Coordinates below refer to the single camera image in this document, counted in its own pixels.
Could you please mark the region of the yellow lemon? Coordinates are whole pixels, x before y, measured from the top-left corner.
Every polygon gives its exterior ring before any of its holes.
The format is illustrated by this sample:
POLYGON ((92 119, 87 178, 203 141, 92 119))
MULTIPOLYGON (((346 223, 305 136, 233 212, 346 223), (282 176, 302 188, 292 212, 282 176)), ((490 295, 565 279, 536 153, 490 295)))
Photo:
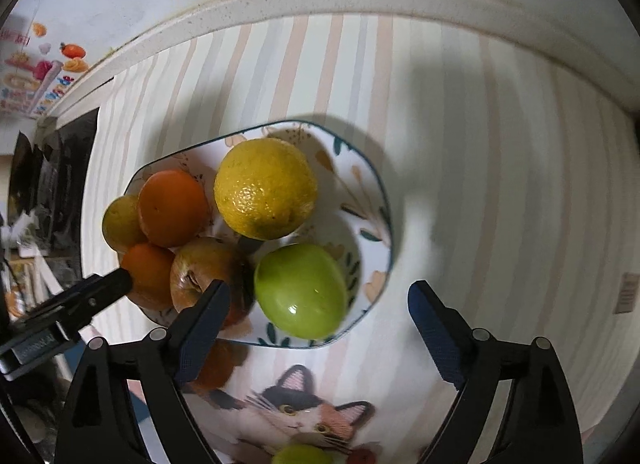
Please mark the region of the yellow lemon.
POLYGON ((236 144, 221 161, 214 182, 224 222, 260 241, 280 239, 299 228, 314 211, 318 193, 306 156, 277 138, 236 144))

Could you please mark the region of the orange in plate back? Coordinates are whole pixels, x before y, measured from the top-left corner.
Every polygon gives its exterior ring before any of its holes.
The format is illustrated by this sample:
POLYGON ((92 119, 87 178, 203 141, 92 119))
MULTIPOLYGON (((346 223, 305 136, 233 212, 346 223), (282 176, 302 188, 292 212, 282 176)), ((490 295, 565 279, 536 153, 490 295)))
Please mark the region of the orange in plate back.
POLYGON ((152 244, 174 248, 190 242, 206 227, 210 207, 203 187, 188 172, 162 170, 144 182, 138 217, 152 244))

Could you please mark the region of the dark orange fruit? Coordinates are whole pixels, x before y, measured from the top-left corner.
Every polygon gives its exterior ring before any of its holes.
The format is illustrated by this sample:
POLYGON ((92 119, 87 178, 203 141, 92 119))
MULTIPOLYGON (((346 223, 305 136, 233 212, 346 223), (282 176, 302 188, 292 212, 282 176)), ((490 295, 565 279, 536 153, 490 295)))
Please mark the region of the dark orange fruit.
POLYGON ((217 339, 192 384, 204 390, 224 387, 234 367, 234 355, 230 343, 217 339))

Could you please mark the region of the floral oval ceramic plate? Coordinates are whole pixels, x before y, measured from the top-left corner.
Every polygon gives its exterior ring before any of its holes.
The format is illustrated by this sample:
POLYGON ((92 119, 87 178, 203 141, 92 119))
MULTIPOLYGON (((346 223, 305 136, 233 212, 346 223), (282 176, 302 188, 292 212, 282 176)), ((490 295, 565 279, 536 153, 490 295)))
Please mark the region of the floral oval ceramic plate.
POLYGON ((210 219, 204 233, 239 245, 253 263, 288 244, 313 243, 323 247, 343 273, 347 310, 333 333, 309 340, 275 325, 254 303, 241 323, 224 329, 219 336, 250 346, 321 347, 342 337, 367 314, 385 288, 393 267, 393 228, 384 185, 369 159, 355 146, 311 121, 280 120, 221 135, 150 161, 134 172, 124 192, 138 194, 155 172, 171 169, 189 172, 205 192, 213 192, 224 156, 246 140, 267 137, 291 143, 306 156, 319 187, 314 213, 290 235, 263 243, 239 236, 220 216, 210 219))

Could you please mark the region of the small red tomato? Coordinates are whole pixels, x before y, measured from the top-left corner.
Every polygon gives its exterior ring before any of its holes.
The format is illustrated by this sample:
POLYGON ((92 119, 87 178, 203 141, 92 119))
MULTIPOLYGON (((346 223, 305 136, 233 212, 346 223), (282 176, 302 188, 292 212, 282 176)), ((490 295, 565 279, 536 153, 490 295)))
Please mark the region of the small red tomato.
POLYGON ((346 464, 375 464, 376 454, 369 448, 356 448, 349 453, 346 464))

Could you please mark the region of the green apple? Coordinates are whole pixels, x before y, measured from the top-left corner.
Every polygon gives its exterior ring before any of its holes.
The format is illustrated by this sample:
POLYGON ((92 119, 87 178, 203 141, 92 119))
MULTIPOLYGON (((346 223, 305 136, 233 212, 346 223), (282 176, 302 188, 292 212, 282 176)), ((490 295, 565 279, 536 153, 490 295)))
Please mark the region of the green apple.
POLYGON ((343 272, 318 245, 283 246, 262 257, 254 273, 254 291, 266 318, 301 339, 326 338, 346 317, 343 272))
POLYGON ((333 458, 329 452, 310 444, 292 444, 287 446, 271 459, 272 464, 332 464, 333 458))

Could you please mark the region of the bright orange fruit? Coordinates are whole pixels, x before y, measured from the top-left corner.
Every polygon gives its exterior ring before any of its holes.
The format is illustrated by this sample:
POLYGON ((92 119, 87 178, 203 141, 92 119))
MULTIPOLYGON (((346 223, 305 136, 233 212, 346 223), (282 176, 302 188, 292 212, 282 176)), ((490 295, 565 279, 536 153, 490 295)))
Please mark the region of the bright orange fruit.
POLYGON ((162 311, 171 308, 170 271, 174 259, 171 250, 150 243, 131 247, 120 262, 132 279, 128 299, 144 309, 162 311))

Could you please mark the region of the yellow-green citrus fruit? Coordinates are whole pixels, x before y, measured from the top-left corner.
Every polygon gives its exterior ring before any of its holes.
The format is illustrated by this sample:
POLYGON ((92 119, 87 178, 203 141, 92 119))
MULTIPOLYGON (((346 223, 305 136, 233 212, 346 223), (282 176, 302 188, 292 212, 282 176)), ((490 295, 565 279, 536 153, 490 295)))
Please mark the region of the yellow-green citrus fruit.
POLYGON ((146 242, 139 223, 137 195, 117 197, 108 205, 102 219, 102 234, 107 245, 121 254, 146 242))

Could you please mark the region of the brown russet apple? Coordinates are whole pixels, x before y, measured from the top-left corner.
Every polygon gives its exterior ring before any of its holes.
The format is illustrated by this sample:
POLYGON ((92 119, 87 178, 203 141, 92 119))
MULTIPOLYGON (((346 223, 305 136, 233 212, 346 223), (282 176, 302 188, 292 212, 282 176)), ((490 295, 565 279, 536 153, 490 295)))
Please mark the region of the brown russet apple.
POLYGON ((170 294, 177 312, 190 308, 215 280, 231 293, 222 328, 240 323, 254 302, 254 267, 235 245, 213 237, 197 237, 176 251, 170 270, 170 294))

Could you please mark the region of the striped cat print mat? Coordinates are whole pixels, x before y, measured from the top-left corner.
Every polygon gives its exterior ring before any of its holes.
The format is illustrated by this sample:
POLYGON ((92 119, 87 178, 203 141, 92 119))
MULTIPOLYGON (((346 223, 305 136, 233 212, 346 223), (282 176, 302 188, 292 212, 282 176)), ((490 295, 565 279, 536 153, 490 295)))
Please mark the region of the striped cat print mat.
POLYGON ((295 363, 335 402, 364 399, 359 435, 411 463, 454 398, 407 311, 427 280, 496 337, 548 337, 580 427, 597 426, 639 353, 617 313, 639 269, 639 151, 631 118, 591 84, 510 43, 390 16, 297 16, 174 46, 119 74, 100 108, 82 203, 85 273, 117 263, 101 221, 140 167, 286 117, 322 124, 372 161, 390 200, 395 263, 373 310, 318 350, 254 348, 244 395, 295 363))

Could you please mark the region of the colourful wall sticker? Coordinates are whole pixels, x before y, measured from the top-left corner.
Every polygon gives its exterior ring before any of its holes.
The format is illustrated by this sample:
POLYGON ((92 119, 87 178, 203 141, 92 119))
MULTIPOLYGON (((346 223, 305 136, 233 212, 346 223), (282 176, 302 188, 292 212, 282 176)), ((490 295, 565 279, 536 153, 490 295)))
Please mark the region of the colourful wall sticker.
POLYGON ((44 117, 91 67, 88 40, 60 24, 11 15, 1 25, 1 112, 44 117))

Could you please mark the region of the black gas stove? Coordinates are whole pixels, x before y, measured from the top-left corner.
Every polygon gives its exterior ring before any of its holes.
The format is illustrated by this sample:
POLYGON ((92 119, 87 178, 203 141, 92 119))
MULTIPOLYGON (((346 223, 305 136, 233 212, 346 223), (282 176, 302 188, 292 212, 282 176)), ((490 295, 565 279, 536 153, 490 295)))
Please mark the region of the black gas stove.
POLYGON ((86 112, 34 143, 15 140, 8 224, 25 254, 40 253, 58 280, 81 278, 80 221, 98 112, 86 112))

